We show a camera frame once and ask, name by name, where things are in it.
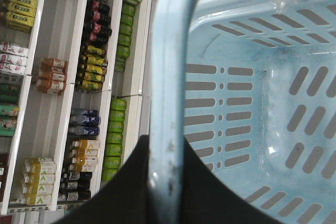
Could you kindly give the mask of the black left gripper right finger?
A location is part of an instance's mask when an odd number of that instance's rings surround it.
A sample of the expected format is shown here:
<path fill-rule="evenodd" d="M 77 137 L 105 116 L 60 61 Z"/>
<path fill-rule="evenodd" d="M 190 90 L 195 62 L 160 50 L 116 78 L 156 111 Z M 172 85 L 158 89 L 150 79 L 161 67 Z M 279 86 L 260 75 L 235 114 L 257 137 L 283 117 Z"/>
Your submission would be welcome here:
<path fill-rule="evenodd" d="M 184 141 L 181 223 L 280 223 L 225 186 Z"/>

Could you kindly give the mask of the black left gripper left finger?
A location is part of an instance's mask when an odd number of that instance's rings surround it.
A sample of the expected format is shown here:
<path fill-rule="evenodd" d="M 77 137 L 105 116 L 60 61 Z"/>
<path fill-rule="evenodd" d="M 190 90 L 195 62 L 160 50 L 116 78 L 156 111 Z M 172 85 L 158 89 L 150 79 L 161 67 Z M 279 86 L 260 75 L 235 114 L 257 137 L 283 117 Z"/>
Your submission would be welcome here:
<path fill-rule="evenodd" d="M 148 193 L 149 136 L 140 136 L 117 174 L 90 200 L 55 223 L 157 223 Z"/>

